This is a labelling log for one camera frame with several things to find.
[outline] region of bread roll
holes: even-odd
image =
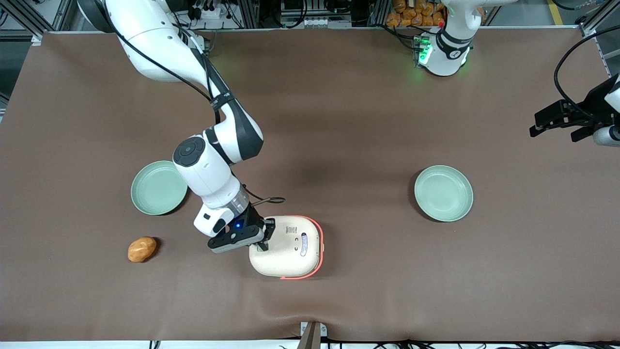
[[[401,22],[401,15],[399,15],[398,13],[390,12],[390,14],[388,14],[387,16],[388,17],[386,19],[386,26],[390,28],[398,27]]]
[[[408,27],[411,25],[411,20],[410,19],[401,19],[401,27]]]
[[[392,4],[394,5],[394,10],[398,13],[402,13],[402,11],[407,9],[405,0],[394,0]]]
[[[442,23],[445,23],[445,20],[443,19],[443,14],[441,14],[441,12],[435,12],[433,14],[433,25],[439,26]]]
[[[417,13],[415,13],[415,9],[408,8],[402,13],[403,19],[413,19]]]
[[[417,13],[422,13],[426,7],[427,2],[425,0],[415,0],[415,11]]]
[[[422,15],[415,15],[415,17],[411,20],[411,25],[422,25]]]
[[[427,2],[426,7],[424,8],[424,10],[422,10],[422,15],[423,16],[430,16],[433,14],[433,10],[435,9],[435,5],[433,5],[430,2]]]
[[[431,16],[422,16],[422,26],[426,27],[426,26],[432,26],[433,25],[433,18]]]

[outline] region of round button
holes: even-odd
[[[194,149],[196,149],[196,145],[193,142],[187,142],[181,146],[180,152],[181,155],[185,156],[191,154]]]

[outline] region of black cable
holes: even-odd
[[[198,87],[196,87],[196,85],[192,84],[191,82],[187,81],[184,77],[180,76],[179,74],[173,72],[172,70],[166,68],[165,66],[159,64],[157,61],[153,60],[151,57],[145,55],[142,51],[138,50],[133,44],[131,44],[127,39],[125,39],[125,37],[118,32],[118,29],[116,29],[116,27],[112,24],[112,20],[110,20],[110,15],[108,13],[107,8],[105,9],[105,16],[108,20],[108,22],[110,22],[110,27],[112,28],[112,30],[114,30],[114,32],[116,33],[116,35],[118,36],[118,38],[120,38],[120,40],[122,42],[125,43],[125,45],[129,46],[132,50],[134,50],[135,52],[137,52],[139,55],[141,55],[145,60],[155,64],[157,67],[161,68],[162,70],[164,70],[166,73],[174,76],[175,78],[183,81],[185,84],[189,85],[191,88],[193,88],[194,90],[196,90],[196,92],[200,93],[204,98],[206,98],[207,101],[211,102],[211,98],[209,97],[209,95],[207,95],[206,93],[204,93],[201,89],[199,89]]]
[[[338,9],[335,6],[331,6],[329,3],[331,0],[323,0],[323,7],[325,7],[329,12],[333,12],[335,14],[343,14],[346,12],[350,12],[353,7],[353,1],[350,1],[348,6],[343,9]]]
[[[6,20],[9,18],[9,13],[8,12],[4,12],[4,10],[0,9],[0,20],[2,21],[2,23],[0,23],[0,27],[2,27],[4,25],[4,23],[6,23]]]
[[[407,39],[412,39],[413,38],[412,36],[398,34],[396,32],[396,29],[392,30],[390,27],[386,26],[385,24],[373,24],[370,27],[381,27],[381,28],[387,30],[392,35],[400,35],[401,37],[404,37],[404,38],[407,38]],[[406,28],[414,28],[414,29],[417,29],[417,30],[419,30],[421,32],[425,32],[425,33],[432,34],[432,35],[437,35],[437,33],[433,33],[433,32],[431,32],[429,30],[426,30],[424,28],[420,28],[420,27],[418,27],[416,25],[409,25]]]
[[[548,348],[553,348],[553,347],[557,347],[558,345],[579,345],[581,347],[589,347],[589,348],[594,348],[594,349],[604,349],[603,347],[601,347],[600,345],[594,344],[594,343],[585,343],[585,342],[578,342],[575,340],[566,340],[564,342],[559,342],[559,343],[554,343],[551,345],[548,345]]]
[[[177,19],[177,24],[179,25],[179,27],[183,27],[183,25],[185,25],[186,27],[189,28],[190,24],[187,23],[186,21],[183,21],[183,24],[181,24],[181,20],[179,19],[179,15],[177,15],[176,12],[173,12],[172,15],[174,16],[174,18]]]
[[[300,0],[301,1],[301,10],[299,12],[299,18],[297,19],[297,22],[295,22],[295,24],[291,25],[290,27],[287,27],[286,25],[282,24],[277,18],[276,18],[276,13],[278,12],[275,9],[275,4],[279,3],[281,0],[274,0],[272,3],[272,19],[274,21],[274,23],[276,23],[277,26],[279,26],[280,28],[285,28],[285,29],[292,29],[297,27],[298,25],[300,25],[304,19],[306,18],[306,15],[308,14],[308,4],[306,3],[306,0]]]
[[[590,120],[594,120],[594,116],[583,110],[580,106],[577,105],[577,103],[575,103],[575,101],[573,101],[567,94],[566,92],[564,92],[564,90],[562,89],[562,87],[560,86],[560,82],[557,79],[557,74],[560,71],[560,68],[562,67],[562,64],[564,64],[564,61],[566,61],[566,58],[569,57],[569,55],[579,46],[581,46],[581,44],[583,44],[584,42],[595,38],[599,35],[603,35],[605,33],[614,31],[614,30],[618,30],[620,29],[620,25],[614,25],[613,27],[609,27],[607,29],[601,30],[598,33],[592,34],[592,35],[588,35],[585,38],[581,39],[578,43],[576,43],[575,45],[573,45],[573,47],[571,47],[562,57],[562,59],[560,60],[560,62],[557,64],[556,70],[553,72],[553,82],[556,84],[556,88],[557,91],[560,92],[560,94],[562,95],[562,98],[564,98],[571,106],[573,106],[576,110],[578,110],[579,112],[581,112],[585,117],[587,117]]]
[[[551,2],[553,2],[557,7],[561,8],[561,9],[565,9],[567,11],[574,11],[574,10],[576,10],[576,8],[574,8],[574,7],[568,7],[568,6],[564,6],[564,5],[560,4],[559,2],[557,2],[557,0],[551,0]]]
[[[252,206],[258,206],[260,204],[283,204],[286,201],[286,199],[281,196],[271,196],[271,197],[263,199],[262,197],[249,191],[247,188],[247,185],[242,184],[242,186],[243,186],[243,189],[245,189],[248,194],[250,194],[251,196],[254,196],[254,198],[258,200],[257,202],[253,203]]]
[[[182,31],[183,33],[185,33],[185,35],[187,35],[188,37],[192,36],[190,34],[190,32],[188,32],[187,30],[181,28],[181,26],[176,26],[179,28],[180,31]],[[213,97],[213,91],[211,90],[211,83],[209,82],[209,80],[211,79],[210,77],[210,73],[209,73],[209,68],[207,68],[206,66],[206,60],[205,60],[205,56],[204,55],[200,55],[200,60],[202,61],[202,67],[204,67],[205,69],[205,73],[206,73],[206,89],[209,91],[209,95],[211,97]],[[220,122],[222,122],[222,117],[219,114],[219,109],[215,110],[213,109],[213,112],[215,112],[215,124],[219,124]]]
[[[237,15],[235,15],[235,13],[233,12],[232,7],[230,3],[228,2],[228,0],[224,0],[223,4],[226,10],[228,11],[228,13],[230,13],[232,21],[239,27],[239,29],[243,29],[243,25],[241,25],[241,22],[237,18]]]
[[[415,47],[413,47],[413,46],[410,46],[408,43],[404,42],[404,40],[402,39],[402,37],[401,37],[399,34],[397,34],[397,35],[396,35],[396,37],[398,38],[398,41],[400,41],[400,42],[401,42],[401,44],[402,44],[403,46],[407,47],[409,50],[412,50],[412,51],[418,51],[418,49],[417,49],[417,48],[415,48]]]

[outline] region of wire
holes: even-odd
[[[323,7],[325,7],[329,12],[333,12],[335,14],[343,14],[343,13],[346,13],[346,12],[350,12],[351,8],[353,7],[353,1],[350,1],[348,6],[343,8],[343,9],[337,8],[335,6],[331,6],[329,4],[330,1],[331,0],[323,0]]]
[[[403,46],[407,47],[409,50],[417,51],[416,48],[407,44],[400,35],[397,34],[396,37],[398,38],[398,41],[400,41]]]
[[[558,345],[580,345],[581,347],[590,347],[594,349],[604,349],[602,346],[594,344],[594,343],[585,343],[585,342],[577,342],[575,340],[567,340],[564,342],[554,343],[552,345],[548,345],[547,348],[557,347]]]
[[[574,7],[568,7],[568,6],[564,6],[561,3],[557,2],[557,0],[551,0],[551,2],[553,2],[557,7],[561,8],[561,9],[565,9],[567,11],[574,11],[576,10],[576,8]]]
[[[396,29],[392,30],[390,27],[386,26],[385,24],[373,24],[370,27],[381,27],[381,28],[387,30],[387,32],[389,32],[392,35],[400,35],[401,37],[406,38],[406,39],[413,39],[414,38],[413,36],[398,34],[396,32]],[[425,33],[432,34],[432,35],[437,35],[437,33],[433,33],[433,32],[431,32],[429,30],[426,30],[424,28],[420,28],[420,27],[418,27],[416,25],[410,25],[407,28],[415,28],[415,29],[417,29],[417,30],[419,30],[421,32],[425,32]]]
[[[181,24],[181,20],[179,19],[179,15],[177,15],[177,13],[176,13],[176,12],[173,12],[173,13],[172,13],[172,15],[174,16],[174,18],[176,18],[176,19],[177,19],[177,24],[179,25],[179,27],[183,27],[184,25],[185,25],[186,27],[188,27],[188,28],[190,27],[190,24],[189,24],[189,23],[187,23],[186,21],[183,21],[183,24]]]
[[[279,26],[280,28],[285,28],[285,29],[293,29],[295,27],[297,27],[298,25],[300,25],[304,19],[306,18],[306,15],[308,14],[308,4],[306,3],[306,0],[300,0],[301,1],[301,10],[299,12],[299,18],[297,19],[297,22],[295,22],[295,24],[291,25],[290,27],[287,27],[285,24],[282,24],[275,16],[277,10],[275,9],[275,4],[280,2],[281,0],[274,0],[272,3],[272,19],[273,21],[276,23],[277,26]]]
[[[6,22],[6,20],[9,18],[9,13],[5,12],[4,9],[0,9],[0,20],[2,21],[0,23],[0,27],[2,27],[4,25],[4,23]]]
[[[603,4],[606,0],[589,0],[587,2],[584,2],[583,4],[579,4],[575,7],[568,7],[565,5],[560,4],[559,2],[557,2],[557,0],[551,0],[557,7],[561,8],[561,9],[565,9],[566,11],[577,11],[577,10],[581,10],[585,7],[590,7],[590,6],[595,6],[595,5],[600,5]]]
[[[241,25],[241,22],[237,18],[237,15],[235,15],[234,11],[231,9],[231,5],[230,5],[229,1],[225,0],[222,3],[224,4],[224,7],[228,11],[228,13],[231,15],[232,21],[239,27],[239,29],[243,29],[243,25]]]
[[[284,197],[281,197],[281,196],[272,196],[272,197],[268,197],[268,198],[263,199],[262,197],[257,196],[256,194],[254,194],[251,191],[249,191],[245,184],[242,184],[242,186],[243,186],[243,189],[245,189],[248,194],[250,194],[251,196],[254,196],[254,198],[258,199],[258,201],[253,203],[252,206],[258,206],[260,204],[265,204],[265,203],[267,203],[267,204],[283,204],[286,201],[286,199]]]
[[[207,101],[211,102],[211,98],[209,97],[209,95],[207,95],[206,93],[204,93],[201,89],[199,89],[198,87],[196,87],[196,85],[192,84],[191,82],[187,81],[184,77],[180,76],[179,74],[173,72],[172,70],[166,68],[165,66],[159,64],[157,61],[153,60],[151,57],[145,55],[142,51],[138,50],[134,45],[132,45],[129,41],[127,41],[127,39],[118,32],[118,29],[116,29],[116,27],[112,24],[112,20],[110,19],[110,15],[108,13],[107,7],[105,9],[105,16],[108,20],[108,22],[110,22],[110,27],[112,28],[112,30],[114,30],[114,32],[116,33],[116,35],[118,36],[118,38],[120,38],[121,41],[123,41],[125,43],[125,45],[129,46],[132,50],[134,50],[135,52],[137,52],[139,55],[141,55],[145,60],[155,64],[157,67],[161,68],[162,70],[164,70],[166,73],[174,76],[175,78],[183,81],[185,84],[189,85],[191,88],[193,88],[194,90],[196,90],[196,92],[200,93],[204,98],[206,98]]]
[[[211,82],[210,82],[211,81],[211,76],[210,76],[211,70],[207,67],[206,60],[205,60],[205,52],[202,50],[202,48],[200,47],[200,45],[198,44],[198,42],[196,41],[196,39],[193,37],[192,34],[190,34],[189,32],[187,32],[187,30],[181,27],[179,27],[179,29],[183,30],[185,34],[190,37],[190,40],[193,42],[194,46],[196,46],[196,49],[200,53],[200,60],[202,61],[202,67],[204,67],[205,73],[206,73],[206,89],[209,90],[209,95],[211,96],[211,98],[213,98],[213,91],[211,90]],[[222,117],[219,114],[219,109],[218,110],[214,109],[213,111],[215,112],[215,124],[219,124],[220,122],[222,122]]]
[[[557,79],[557,74],[560,71],[560,68],[562,67],[562,64],[564,64],[564,61],[566,61],[566,58],[569,57],[569,55],[575,50],[577,49],[577,47],[581,46],[581,44],[583,44],[584,42],[595,38],[599,35],[603,35],[605,33],[614,31],[614,30],[618,30],[620,29],[620,25],[614,25],[613,27],[609,27],[607,29],[601,30],[598,33],[592,34],[592,35],[588,35],[585,38],[581,39],[578,43],[576,43],[575,45],[573,45],[573,47],[571,47],[562,57],[562,59],[560,60],[560,62],[557,64],[556,70],[553,72],[553,82],[556,84],[556,88],[557,91],[560,92],[560,94],[562,95],[562,98],[564,98],[571,106],[573,106],[576,110],[578,110],[579,112],[581,112],[585,117],[587,117],[590,120],[594,120],[594,116],[583,110],[579,105],[577,105],[577,103],[575,103],[575,101],[573,101],[567,94],[566,92],[564,92],[564,90],[562,89],[562,87],[560,86],[560,82]]]

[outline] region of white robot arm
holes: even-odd
[[[516,0],[442,0],[448,9],[446,24],[428,37],[428,49],[418,61],[429,72],[448,76],[456,73],[469,53],[469,46],[482,22],[478,7],[501,6]]]
[[[221,110],[225,120],[184,140],[173,154],[181,177],[203,201],[194,225],[211,237],[208,246],[214,252],[252,243],[266,250],[265,242],[273,232],[274,222],[256,213],[249,204],[247,192],[230,170],[231,165],[258,155],[263,134],[200,48],[190,48],[180,38],[182,29],[175,28],[169,19],[164,10],[167,7],[162,6],[165,3],[91,0],[89,4],[103,11],[141,74],[157,81],[182,78],[211,92],[211,106],[215,111]],[[218,235],[226,226],[230,233]]]

